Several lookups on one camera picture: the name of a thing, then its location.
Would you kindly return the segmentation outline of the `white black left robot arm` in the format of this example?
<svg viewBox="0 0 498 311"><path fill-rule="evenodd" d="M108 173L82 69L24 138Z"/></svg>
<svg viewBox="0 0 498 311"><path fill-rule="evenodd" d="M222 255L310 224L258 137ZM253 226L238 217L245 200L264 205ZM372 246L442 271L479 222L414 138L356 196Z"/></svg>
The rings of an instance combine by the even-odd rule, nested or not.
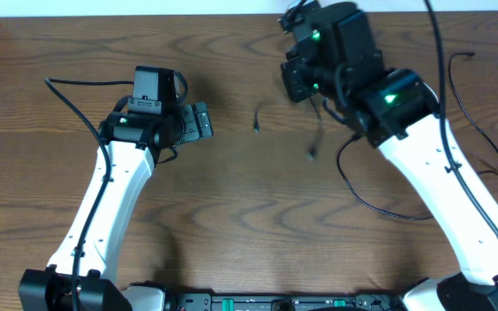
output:
<svg viewBox="0 0 498 311"><path fill-rule="evenodd" d="M174 310L177 299L150 282L116 286L120 249L139 194L162 149L213 135L205 103L169 115L113 111L80 209L44 270L27 269L18 294L25 310Z"/></svg>

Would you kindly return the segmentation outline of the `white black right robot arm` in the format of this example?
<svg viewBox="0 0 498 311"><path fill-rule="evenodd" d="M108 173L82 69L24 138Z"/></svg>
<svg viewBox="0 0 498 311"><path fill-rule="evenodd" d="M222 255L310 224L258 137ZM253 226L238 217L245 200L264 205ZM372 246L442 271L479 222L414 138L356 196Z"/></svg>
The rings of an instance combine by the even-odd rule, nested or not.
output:
<svg viewBox="0 0 498 311"><path fill-rule="evenodd" d="M498 204L470 166L442 101L409 69L387 69L362 19L288 27L282 65L295 102L321 93L333 117L412 184L456 254L460 270L404 293L409 310L498 310Z"/></svg>

